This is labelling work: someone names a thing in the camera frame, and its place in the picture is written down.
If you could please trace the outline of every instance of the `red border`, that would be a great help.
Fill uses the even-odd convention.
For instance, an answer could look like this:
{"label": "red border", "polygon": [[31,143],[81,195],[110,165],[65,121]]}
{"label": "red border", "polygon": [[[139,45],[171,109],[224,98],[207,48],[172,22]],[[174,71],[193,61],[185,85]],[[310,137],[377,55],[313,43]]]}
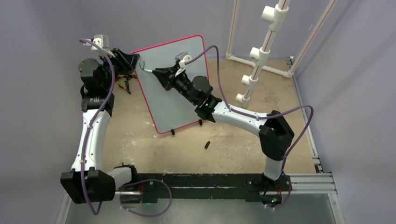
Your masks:
{"label": "red border", "polygon": [[[151,49],[151,48],[156,48],[156,47],[159,47],[159,46],[163,46],[163,45],[165,45],[165,44],[170,44],[170,43],[174,43],[174,42],[177,42],[177,41],[186,40],[186,39],[193,38],[193,37],[196,37],[196,36],[199,36],[199,37],[202,39],[202,45],[203,45],[203,47],[204,47],[203,50],[205,50],[204,38],[203,38],[201,35],[196,34],[196,35],[184,37],[184,38],[181,38],[181,39],[177,39],[177,40],[173,40],[173,41],[161,43],[161,44],[158,44],[158,45],[154,45],[154,46],[151,46],[151,47],[148,47],[148,48],[143,48],[143,49],[140,49],[140,50],[136,50],[136,51],[132,52],[132,54],[136,54],[136,53],[138,53],[138,52],[140,52],[140,51],[148,50],[148,49]],[[209,80],[209,71],[208,71],[208,63],[207,63],[207,61],[206,61],[206,54],[204,54],[204,56],[205,56],[206,73],[207,73],[208,80]],[[137,74],[137,71],[136,71],[136,70],[135,70],[135,73],[136,73],[137,81],[139,82],[140,90],[141,90],[141,92],[143,93],[144,101],[146,101],[148,111],[150,112],[150,116],[151,116],[151,119],[153,120],[153,123],[154,123],[154,126],[155,126],[155,128],[156,128],[157,133],[158,133],[158,134],[165,134],[165,133],[170,132],[170,130],[169,130],[169,131],[166,131],[166,132],[163,132],[163,133],[161,133],[161,132],[158,131],[156,122],[154,121],[153,114],[151,113],[149,104],[147,103],[146,95],[144,95],[144,91],[143,91],[143,89],[142,89],[142,87],[141,87],[141,84],[140,84],[139,75]],[[191,123],[189,123],[189,124],[186,124],[186,125],[177,127],[177,128],[175,128],[174,130],[179,129],[179,128],[182,128],[182,127],[185,127],[185,126],[187,126],[187,125],[191,125],[191,124],[197,123],[197,122],[198,122],[198,120],[197,120],[197,121],[194,121],[194,122],[191,122]]]}

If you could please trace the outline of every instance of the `purple cable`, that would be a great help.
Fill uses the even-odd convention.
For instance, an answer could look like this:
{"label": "purple cable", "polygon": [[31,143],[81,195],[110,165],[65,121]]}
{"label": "purple cable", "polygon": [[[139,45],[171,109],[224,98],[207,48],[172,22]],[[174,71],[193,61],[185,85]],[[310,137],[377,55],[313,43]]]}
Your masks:
{"label": "purple cable", "polygon": [[163,213],[165,213],[165,212],[169,209],[170,205],[172,204],[172,192],[170,191],[169,186],[168,186],[167,184],[165,184],[164,182],[162,182],[162,181],[160,181],[160,180],[157,180],[157,179],[147,179],[147,180],[144,180],[144,181],[139,181],[139,182],[135,182],[135,183],[131,183],[131,184],[125,184],[125,185],[123,185],[123,187],[131,187],[131,186],[134,186],[134,185],[137,185],[137,184],[140,184],[140,183],[151,182],[151,181],[155,181],[155,182],[160,182],[160,183],[162,183],[162,184],[166,187],[166,189],[168,189],[168,191],[169,191],[169,203],[168,203],[168,206],[166,206],[166,208],[165,208],[162,212],[160,212],[160,213],[158,213],[158,214],[154,214],[154,215],[146,215],[146,214],[141,214],[141,213],[136,212],[136,211],[132,211],[132,210],[126,208],[126,207],[122,204],[121,197],[120,197],[120,204],[121,204],[121,207],[122,207],[125,211],[129,211],[129,212],[131,212],[131,213],[133,213],[133,214],[135,214],[135,215],[138,215],[138,216],[141,216],[141,217],[147,217],[147,218],[157,217],[157,216],[160,216],[160,215],[162,215]]}
{"label": "purple cable", "polygon": [[106,105],[107,102],[109,101],[110,96],[111,96],[111,94],[112,94],[112,92],[113,92],[114,83],[115,83],[115,72],[114,72],[114,67],[113,67],[113,64],[112,64],[111,61],[110,61],[109,56],[107,55],[107,53],[106,53],[102,48],[100,48],[97,44],[93,43],[92,41],[87,40],[87,39],[84,39],[84,38],[81,38],[81,39],[80,39],[80,42],[81,42],[81,43],[89,43],[89,44],[91,44],[92,46],[96,47],[96,48],[105,56],[107,62],[109,63],[110,70],[111,70],[111,73],[112,73],[112,83],[111,83],[111,86],[110,86],[109,93],[108,93],[108,95],[106,96],[105,101],[103,101],[102,105],[100,105],[99,109],[98,109],[98,110],[96,111],[96,113],[93,115],[91,121],[90,121],[89,124],[88,124],[87,131],[86,131],[85,136],[84,136],[83,148],[82,148],[82,150],[81,150],[81,160],[82,160],[83,162],[81,163],[81,171],[80,171],[80,173],[81,173],[81,185],[82,185],[82,188],[83,188],[83,194],[84,194],[84,198],[85,198],[85,201],[86,201],[87,204],[88,204],[89,209],[92,211],[92,213],[93,213],[94,215],[97,215],[97,214],[99,213],[99,211],[100,211],[100,207],[102,206],[102,202],[99,202],[99,205],[98,205],[98,208],[97,208],[98,210],[95,211],[95,209],[94,209],[93,206],[92,206],[91,201],[89,200],[88,192],[87,192],[87,190],[86,190],[85,175],[84,175],[84,169],[85,169],[85,151],[86,151],[86,146],[87,146],[87,143],[88,143],[88,137],[89,137],[89,134],[90,134],[90,132],[91,132],[91,128],[90,128],[90,127],[93,126],[93,123],[95,122],[96,117],[97,117],[98,114],[103,110],[103,108],[105,107],[105,105]]}
{"label": "purple cable", "polygon": [[281,116],[283,116],[283,115],[292,113],[292,112],[294,112],[294,111],[296,111],[296,110],[303,109],[303,108],[305,108],[305,107],[309,107],[310,110],[311,110],[311,113],[310,113],[310,116],[309,116],[309,118],[308,118],[308,120],[307,120],[307,123],[305,124],[305,126],[304,126],[303,130],[301,131],[300,135],[297,137],[297,139],[294,141],[294,143],[290,146],[289,150],[285,153],[284,160],[283,160],[283,163],[282,163],[282,174],[285,175],[285,176],[287,177],[287,179],[288,179],[288,181],[289,181],[290,184],[289,184],[289,192],[288,192],[288,194],[287,194],[285,200],[283,201],[283,203],[280,204],[280,205],[277,206],[277,207],[274,207],[275,209],[278,209],[278,208],[282,207],[282,206],[287,202],[287,200],[288,200],[289,197],[290,197],[290,192],[291,192],[291,180],[290,180],[290,178],[289,178],[289,177],[284,173],[284,171],[283,171],[284,166],[285,166],[285,164],[286,164],[287,156],[290,154],[290,152],[291,152],[291,150],[294,148],[294,146],[296,146],[297,142],[300,141],[301,137],[304,135],[305,131],[307,130],[307,128],[308,128],[308,126],[309,126],[309,124],[311,123],[312,117],[313,117],[313,107],[312,107],[311,105],[300,105],[300,106],[298,106],[298,107],[296,107],[296,108],[293,108],[293,109],[291,109],[291,110],[288,110],[288,111],[286,111],[286,112],[279,113],[279,114],[272,115],[272,116],[267,116],[267,117],[256,117],[256,116],[254,116],[254,115],[251,115],[251,114],[248,114],[248,113],[245,113],[245,112],[242,112],[242,111],[238,111],[238,110],[236,110],[236,109],[233,109],[233,108],[228,104],[227,99],[226,99],[226,96],[225,96],[225,94],[224,94],[224,92],[223,92],[223,88],[221,87],[221,82],[220,82],[219,48],[218,48],[216,45],[209,46],[209,47],[206,48],[202,53],[200,53],[198,56],[196,56],[195,58],[191,59],[190,61],[186,62],[185,64],[187,65],[187,64],[193,63],[194,61],[196,61],[198,58],[200,58],[202,55],[204,55],[204,53],[206,53],[206,52],[207,52],[209,49],[211,49],[211,48],[215,48],[215,49],[216,49],[216,57],[217,57],[217,82],[219,83],[220,93],[221,93],[221,95],[222,95],[222,97],[223,97],[223,100],[224,100],[224,103],[226,104],[226,107],[227,107],[228,109],[230,109],[231,111],[233,111],[233,112],[235,112],[235,113],[238,113],[238,114],[245,115],[245,116],[250,117],[250,118],[255,118],[255,119],[259,119],[259,120],[264,120],[264,119],[279,118],[279,117],[281,117]]}

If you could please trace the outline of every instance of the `purple hose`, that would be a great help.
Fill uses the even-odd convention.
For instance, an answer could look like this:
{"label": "purple hose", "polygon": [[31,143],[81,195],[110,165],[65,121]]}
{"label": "purple hose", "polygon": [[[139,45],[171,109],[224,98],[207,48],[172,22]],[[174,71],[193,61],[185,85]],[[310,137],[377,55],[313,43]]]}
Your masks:
{"label": "purple hose", "polygon": [[107,55],[107,53],[106,53],[102,48],[100,48],[97,44],[93,43],[92,41],[87,40],[87,39],[84,39],[84,38],[81,38],[81,39],[80,39],[80,42],[81,42],[81,43],[89,43],[89,44],[91,44],[92,46],[96,47],[96,48],[105,56],[107,62],[109,63],[110,70],[111,70],[111,73],[112,73],[112,84],[111,84],[111,86],[110,86],[109,93],[108,93],[108,95],[106,96],[105,101],[103,101],[102,105],[100,105],[99,109],[98,109],[98,110],[96,111],[96,113],[93,115],[91,121],[90,121],[89,124],[88,124],[87,131],[86,131],[85,136],[84,136],[83,148],[82,148],[82,150],[81,150],[81,160],[84,161],[84,162],[81,163],[81,171],[80,171],[80,173],[81,173],[81,185],[82,185],[82,188],[83,188],[83,194],[84,194],[84,198],[85,198],[85,201],[86,201],[87,204],[88,204],[89,209],[92,211],[92,213],[93,213],[94,215],[97,215],[97,214],[99,213],[99,211],[100,211],[100,207],[102,206],[102,202],[99,202],[98,210],[95,211],[95,209],[94,209],[93,206],[92,206],[91,201],[89,200],[88,193],[87,193],[87,190],[86,190],[85,175],[84,175],[84,171],[85,171],[85,151],[86,151],[86,146],[87,146],[87,143],[88,143],[88,137],[89,137],[89,134],[90,134],[90,132],[91,132],[91,128],[90,128],[90,127],[93,126],[93,123],[95,122],[96,117],[97,117],[98,114],[103,110],[103,108],[105,107],[105,105],[106,105],[107,102],[109,101],[110,96],[111,96],[111,94],[112,94],[112,92],[113,92],[114,83],[115,83],[115,72],[114,72],[114,67],[113,67],[113,64],[112,64],[111,61],[110,61],[109,56]]}
{"label": "purple hose", "polygon": [[158,213],[158,214],[146,215],[146,214],[141,214],[141,213],[138,213],[138,212],[136,212],[136,211],[132,211],[132,210],[126,208],[126,207],[122,204],[121,197],[120,197],[120,204],[121,204],[121,207],[122,207],[125,211],[129,211],[129,212],[131,212],[131,213],[133,213],[133,214],[135,214],[135,215],[138,215],[138,216],[147,217],[147,218],[153,218],[153,217],[157,217],[157,216],[162,215],[163,213],[165,213],[165,212],[169,209],[170,205],[172,204],[172,192],[170,191],[169,186],[168,186],[167,184],[165,184],[164,182],[160,181],[160,180],[157,180],[157,179],[147,179],[147,180],[144,180],[144,181],[139,181],[139,182],[135,182],[135,183],[131,183],[131,184],[125,184],[125,185],[123,185],[123,187],[131,187],[131,186],[134,186],[134,185],[137,185],[137,184],[140,184],[140,183],[145,183],[145,182],[150,182],[150,181],[160,182],[161,184],[163,184],[163,185],[166,187],[166,189],[168,189],[168,191],[169,191],[169,203],[168,203],[168,206],[166,206],[166,208],[165,208],[162,212],[160,212],[160,213]]}
{"label": "purple hose", "polygon": [[[206,52],[207,52],[209,49],[211,49],[211,48],[215,48],[215,49],[216,49],[216,57],[217,57],[217,81],[218,81],[218,83],[219,83],[220,93],[221,93],[221,95],[222,95],[222,97],[223,97],[223,100],[224,100],[224,103],[226,104],[226,107],[227,107],[228,109],[230,109],[231,111],[235,112],[235,113],[242,114],[242,115],[245,115],[245,116],[251,117],[251,118],[257,118],[257,117],[254,116],[254,115],[251,115],[251,114],[248,114],[248,113],[245,113],[245,112],[242,112],[242,111],[238,111],[238,110],[236,110],[236,109],[233,109],[233,108],[228,104],[227,99],[226,99],[226,96],[225,96],[225,94],[224,94],[224,92],[223,92],[223,88],[221,87],[221,82],[220,82],[219,48],[218,48],[216,45],[209,46],[209,47],[206,48],[202,53],[200,53],[198,56],[196,56],[195,58],[191,59],[190,61],[186,62],[185,64],[187,65],[187,64],[193,63],[194,61],[196,61],[198,58],[200,58],[202,55],[204,55],[204,53],[206,53]],[[281,116],[283,116],[283,115],[289,114],[289,113],[294,112],[294,111],[299,110],[299,109],[303,109],[303,108],[305,108],[305,107],[309,107],[309,108],[310,108],[311,114],[310,114],[310,116],[309,116],[309,118],[308,118],[308,120],[307,120],[307,123],[305,124],[303,130],[301,131],[300,135],[297,137],[297,139],[294,141],[294,143],[290,146],[289,150],[286,152],[285,158],[284,158],[283,163],[282,163],[282,174],[285,175],[285,176],[287,177],[287,179],[288,179],[288,181],[289,181],[289,183],[290,183],[290,184],[289,184],[289,192],[288,192],[286,198],[283,200],[282,204],[280,204],[279,206],[275,207],[274,209],[278,209],[278,208],[282,207],[282,206],[287,202],[287,200],[288,200],[289,197],[290,197],[290,192],[291,192],[291,180],[290,180],[290,178],[284,173],[283,169],[284,169],[284,166],[285,166],[285,164],[286,164],[287,156],[290,154],[290,152],[291,152],[291,150],[294,148],[294,146],[296,146],[297,142],[300,141],[301,137],[304,135],[305,131],[307,130],[309,124],[310,124],[311,121],[312,121],[312,117],[313,117],[313,107],[312,107],[311,105],[301,105],[301,106],[298,106],[298,107],[296,107],[296,108],[293,108],[293,109],[291,109],[291,110],[288,110],[288,111],[283,112],[283,113],[280,113],[280,114],[276,114],[276,115],[272,115],[272,116],[267,116],[267,117],[258,117],[258,118],[257,118],[257,119],[259,119],[259,120],[279,118],[279,117],[281,117]]]}

